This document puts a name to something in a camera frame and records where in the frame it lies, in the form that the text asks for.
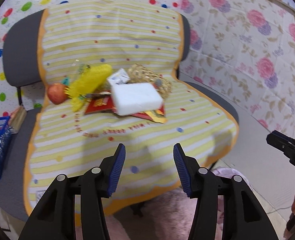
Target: pink fluffy rug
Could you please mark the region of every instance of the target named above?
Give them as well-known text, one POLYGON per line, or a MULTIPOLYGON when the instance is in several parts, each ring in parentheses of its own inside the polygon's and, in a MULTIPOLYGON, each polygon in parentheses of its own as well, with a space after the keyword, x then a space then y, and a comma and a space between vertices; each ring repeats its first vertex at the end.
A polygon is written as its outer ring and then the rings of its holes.
MULTIPOLYGON (((249 185, 248 180, 237 170, 218 168, 212 171, 215 175, 231 178, 240 175, 249 185)), ((147 202, 143 214, 153 218, 155 234, 159 240, 187 240, 193 222, 197 199, 189 199, 181 188, 160 195, 147 202)), ((215 240, 222 239, 223 197, 218 197, 217 227, 215 240)), ((113 216, 106 217, 111 240, 130 240, 121 223, 113 216)), ((83 240, 81 228, 76 228, 77 240, 83 240)))

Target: white sponge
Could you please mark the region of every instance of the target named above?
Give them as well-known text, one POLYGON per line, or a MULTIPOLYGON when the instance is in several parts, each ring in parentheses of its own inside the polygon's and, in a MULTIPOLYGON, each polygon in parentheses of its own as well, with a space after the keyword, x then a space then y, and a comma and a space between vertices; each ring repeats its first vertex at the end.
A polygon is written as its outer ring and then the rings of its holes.
POLYGON ((150 83, 113 85, 113 103, 118 115, 159 109, 163 99, 150 83))

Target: yellow striped cloth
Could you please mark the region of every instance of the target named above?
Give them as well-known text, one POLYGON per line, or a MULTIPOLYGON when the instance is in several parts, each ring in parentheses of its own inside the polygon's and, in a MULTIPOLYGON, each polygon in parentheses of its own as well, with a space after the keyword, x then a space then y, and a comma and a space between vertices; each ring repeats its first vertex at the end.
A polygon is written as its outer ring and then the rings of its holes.
MULTIPOLYGON (((60 82, 80 59, 113 68, 142 64, 173 84, 165 102, 168 122, 153 123, 109 113, 73 113, 70 102, 45 98, 29 144, 24 172, 24 200, 30 214, 60 173, 84 174, 126 146, 117 191, 104 199, 106 214, 144 201, 179 185, 173 146, 207 166, 234 145, 233 117, 200 92, 175 78, 182 56, 183 29, 178 13, 136 3, 91 1, 64 4, 44 12, 38 44, 39 71, 46 86, 60 82)), ((76 211, 80 211, 76 198, 76 211)))

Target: wicker object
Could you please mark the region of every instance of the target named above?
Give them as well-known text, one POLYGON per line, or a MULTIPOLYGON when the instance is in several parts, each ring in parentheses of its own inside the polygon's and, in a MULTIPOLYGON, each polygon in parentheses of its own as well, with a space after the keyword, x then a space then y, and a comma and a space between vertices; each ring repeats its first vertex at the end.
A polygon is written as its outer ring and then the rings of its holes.
POLYGON ((165 78, 162 78, 146 67, 134 64, 127 71, 130 81, 129 83, 151 83, 155 86, 160 96, 165 100, 172 91, 172 84, 165 78))

